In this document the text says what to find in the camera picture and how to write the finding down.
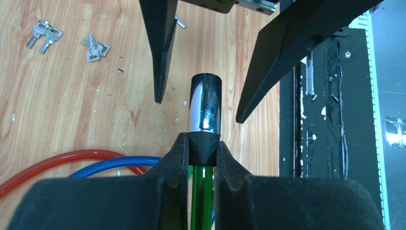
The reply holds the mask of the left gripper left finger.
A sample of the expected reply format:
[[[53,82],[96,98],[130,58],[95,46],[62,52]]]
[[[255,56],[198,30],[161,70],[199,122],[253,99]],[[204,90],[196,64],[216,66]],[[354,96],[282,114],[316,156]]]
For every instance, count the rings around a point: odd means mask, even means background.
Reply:
[[[188,138],[138,176],[55,178],[36,182],[10,230],[185,230]]]

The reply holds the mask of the blue cable lock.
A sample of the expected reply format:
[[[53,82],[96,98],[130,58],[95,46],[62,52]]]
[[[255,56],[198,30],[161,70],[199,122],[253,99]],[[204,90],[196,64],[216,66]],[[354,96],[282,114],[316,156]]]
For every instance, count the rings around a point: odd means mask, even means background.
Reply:
[[[99,172],[118,168],[118,167],[129,167],[129,166],[154,166],[161,160],[161,157],[155,156],[124,156],[117,157],[108,160],[103,160],[89,166],[86,166],[68,178],[85,178],[97,174]]]

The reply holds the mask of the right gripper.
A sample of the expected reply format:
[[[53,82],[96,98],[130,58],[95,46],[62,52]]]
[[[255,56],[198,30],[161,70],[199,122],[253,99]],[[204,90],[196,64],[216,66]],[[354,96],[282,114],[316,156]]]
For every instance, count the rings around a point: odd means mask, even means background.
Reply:
[[[227,14],[240,6],[265,15],[279,0],[183,0]],[[153,61],[154,99],[162,103],[171,62],[177,20],[177,0],[140,0]],[[242,124],[267,92],[320,43],[355,18],[380,4],[379,0],[296,0],[258,33],[238,104]]]

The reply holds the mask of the blue lock silver keys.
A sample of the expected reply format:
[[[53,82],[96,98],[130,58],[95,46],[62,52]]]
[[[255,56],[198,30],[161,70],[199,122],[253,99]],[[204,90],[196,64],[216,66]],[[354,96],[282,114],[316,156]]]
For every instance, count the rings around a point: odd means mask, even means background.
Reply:
[[[96,42],[93,33],[88,34],[88,39],[82,39],[82,45],[85,45],[88,50],[86,51],[86,59],[88,62],[98,61],[101,57],[107,55],[111,47],[103,42]]]

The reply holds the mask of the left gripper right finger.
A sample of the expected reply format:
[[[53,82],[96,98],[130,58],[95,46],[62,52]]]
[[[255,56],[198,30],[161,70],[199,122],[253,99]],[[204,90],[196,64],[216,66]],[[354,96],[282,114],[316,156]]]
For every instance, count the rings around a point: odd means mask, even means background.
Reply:
[[[220,142],[217,230],[382,230],[369,192],[343,179],[255,176]]]

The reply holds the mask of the green cable lock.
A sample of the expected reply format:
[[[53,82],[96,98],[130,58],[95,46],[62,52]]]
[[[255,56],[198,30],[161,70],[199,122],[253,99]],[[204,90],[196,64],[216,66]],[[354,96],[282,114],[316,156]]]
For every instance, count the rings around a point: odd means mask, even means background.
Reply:
[[[212,228],[213,174],[221,133],[222,81],[214,74],[192,77],[186,136],[192,177],[192,230]]]

